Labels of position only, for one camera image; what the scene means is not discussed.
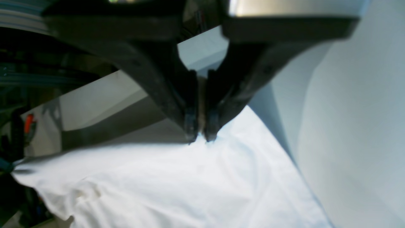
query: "orange object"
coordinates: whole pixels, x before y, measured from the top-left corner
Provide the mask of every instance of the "orange object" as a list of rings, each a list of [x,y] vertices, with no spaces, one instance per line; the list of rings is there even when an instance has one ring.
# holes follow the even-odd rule
[[[31,129],[31,124],[34,122],[34,115],[33,114],[29,114],[26,118],[26,122],[24,125],[24,133],[28,134],[30,132]]]

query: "white cloth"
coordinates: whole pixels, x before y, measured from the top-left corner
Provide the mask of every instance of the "white cloth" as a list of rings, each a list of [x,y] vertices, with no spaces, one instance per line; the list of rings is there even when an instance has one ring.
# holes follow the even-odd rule
[[[246,107],[191,145],[123,144],[27,160],[12,173],[74,228],[325,228],[324,211]]]

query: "black machine part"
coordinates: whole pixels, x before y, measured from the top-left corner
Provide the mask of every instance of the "black machine part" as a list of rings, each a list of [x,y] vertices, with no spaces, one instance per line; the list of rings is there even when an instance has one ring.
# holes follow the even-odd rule
[[[177,50],[185,0],[60,0],[43,18],[57,39],[130,75],[190,142],[199,130],[212,141],[290,60],[321,42],[348,38],[368,0],[217,3],[230,44],[200,89],[196,72],[187,70]]]

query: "red object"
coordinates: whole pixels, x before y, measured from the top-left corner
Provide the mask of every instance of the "red object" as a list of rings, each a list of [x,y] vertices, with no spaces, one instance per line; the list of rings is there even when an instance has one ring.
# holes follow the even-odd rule
[[[31,124],[34,122],[34,115],[33,114],[29,114],[26,118],[26,122],[24,125],[24,133],[28,134],[30,132],[31,129]]]

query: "white wall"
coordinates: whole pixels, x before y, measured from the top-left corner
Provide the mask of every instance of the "white wall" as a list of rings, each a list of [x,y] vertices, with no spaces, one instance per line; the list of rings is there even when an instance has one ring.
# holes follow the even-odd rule
[[[268,85],[290,153],[337,228],[405,227],[405,1],[374,0],[327,45]]]

